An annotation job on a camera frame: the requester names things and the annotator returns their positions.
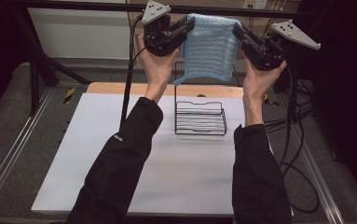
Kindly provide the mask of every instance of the person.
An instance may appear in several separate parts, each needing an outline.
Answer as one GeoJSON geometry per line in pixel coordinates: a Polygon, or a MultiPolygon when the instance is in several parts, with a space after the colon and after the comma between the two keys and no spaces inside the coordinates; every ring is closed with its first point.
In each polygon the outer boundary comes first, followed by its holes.
{"type": "MultiPolygon", "coordinates": [[[[140,49],[143,35],[138,36],[140,49]]],[[[163,120],[158,101],[172,74],[178,55],[158,57],[144,50],[140,58],[148,86],[130,112],[121,130],[111,136],[91,166],[76,204],[66,223],[123,223],[144,163],[151,151],[152,137],[163,120]]],[[[286,66],[259,71],[245,59],[243,82],[245,127],[234,132],[236,160],[233,167],[232,205],[237,223],[292,223],[291,207],[280,168],[272,155],[263,125],[263,97],[286,66]]]]}

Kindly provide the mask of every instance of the white wall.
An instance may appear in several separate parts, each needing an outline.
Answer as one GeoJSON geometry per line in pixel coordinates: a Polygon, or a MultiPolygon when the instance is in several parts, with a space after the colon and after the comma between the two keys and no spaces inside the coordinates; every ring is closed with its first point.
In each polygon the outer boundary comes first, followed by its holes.
{"type": "MultiPolygon", "coordinates": [[[[125,0],[76,0],[126,3],[125,0]]],[[[59,58],[128,59],[127,12],[29,8],[45,53],[59,58]]]]}

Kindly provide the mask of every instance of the white table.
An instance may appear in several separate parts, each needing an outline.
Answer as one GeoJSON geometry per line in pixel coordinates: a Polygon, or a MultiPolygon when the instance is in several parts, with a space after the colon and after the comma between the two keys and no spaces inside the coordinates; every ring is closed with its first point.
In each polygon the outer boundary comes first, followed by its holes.
{"type": "MultiPolygon", "coordinates": [[[[130,98],[129,111],[139,95],[130,98]]],[[[50,166],[32,210],[71,211],[86,174],[107,139],[117,132],[123,96],[85,93],[50,166]]],[[[232,216],[233,132],[243,123],[241,99],[178,97],[197,103],[220,101],[227,134],[174,134],[174,100],[163,96],[164,120],[154,136],[129,214],[159,216],[232,216]]]]}

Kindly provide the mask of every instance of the hand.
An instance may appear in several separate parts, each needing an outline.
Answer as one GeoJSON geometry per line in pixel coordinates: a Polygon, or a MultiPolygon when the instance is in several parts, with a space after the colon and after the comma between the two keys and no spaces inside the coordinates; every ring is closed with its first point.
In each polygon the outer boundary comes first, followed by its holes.
{"type": "MultiPolygon", "coordinates": [[[[139,35],[137,40],[140,49],[145,48],[144,34],[139,35]]],[[[167,83],[169,83],[172,75],[172,63],[178,53],[179,50],[176,49],[169,55],[158,57],[147,49],[141,52],[139,57],[143,61],[146,78],[148,79],[148,88],[145,93],[146,98],[156,103],[161,98],[167,88],[167,83]]]]}
{"type": "Polygon", "coordinates": [[[286,67],[283,61],[280,67],[270,71],[258,70],[251,61],[245,57],[247,75],[242,84],[244,95],[242,97],[245,111],[245,126],[263,123],[262,104],[265,94],[280,76],[286,67]]]}

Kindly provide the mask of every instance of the gray carpet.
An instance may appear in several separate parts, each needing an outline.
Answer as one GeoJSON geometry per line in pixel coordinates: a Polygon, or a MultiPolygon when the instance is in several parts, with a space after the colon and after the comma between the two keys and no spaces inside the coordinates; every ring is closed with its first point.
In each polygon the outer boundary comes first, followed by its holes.
{"type": "MultiPolygon", "coordinates": [[[[72,66],[83,77],[97,81],[123,82],[126,79],[126,68],[118,69],[100,66],[87,66],[79,68],[72,66]]],[[[66,76],[59,75],[63,81],[71,81],[66,76]]],[[[239,83],[243,76],[239,73],[239,83]]],[[[134,74],[134,82],[145,82],[144,73],[138,70],[134,74]]],[[[211,79],[192,80],[199,83],[214,83],[211,79]]],[[[237,85],[235,78],[230,83],[237,85]]],[[[36,189],[42,184],[43,179],[51,165],[54,155],[59,148],[59,141],[64,136],[64,130],[68,127],[67,121],[73,116],[77,102],[86,87],[76,88],[76,92],[70,102],[62,103],[68,88],[59,87],[54,91],[48,106],[36,125],[33,134],[29,138],[19,159],[13,167],[5,185],[0,191],[0,223],[45,223],[42,220],[64,220],[66,216],[44,216],[31,212],[31,206],[36,196],[36,189]]],[[[30,111],[30,91],[28,68],[20,67],[16,70],[14,79],[0,101],[0,164],[7,154],[10,146],[16,139],[19,131],[28,119],[30,111]]],[[[266,105],[265,120],[284,118],[280,106],[266,105]]],[[[347,223],[357,223],[357,185],[353,180],[347,166],[343,163],[331,160],[327,143],[318,126],[316,118],[307,117],[303,120],[305,128],[305,141],[307,142],[316,162],[322,169],[327,182],[342,216],[347,223]]],[[[269,135],[269,139],[277,158],[281,156],[285,138],[285,130],[279,130],[269,135]]],[[[293,157],[296,150],[295,142],[291,137],[290,151],[287,160],[293,157]]],[[[295,166],[305,174],[306,168],[299,158],[295,166]]],[[[298,207],[310,209],[315,204],[314,194],[305,180],[294,171],[286,176],[286,185],[290,192],[291,201],[298,207]]],[[[295,223],[328,223],[323,207],[311,214],[304,214],[294,210],[295,223]]],[[[210,223],[210,220],[199,223],[210,223]]]]}

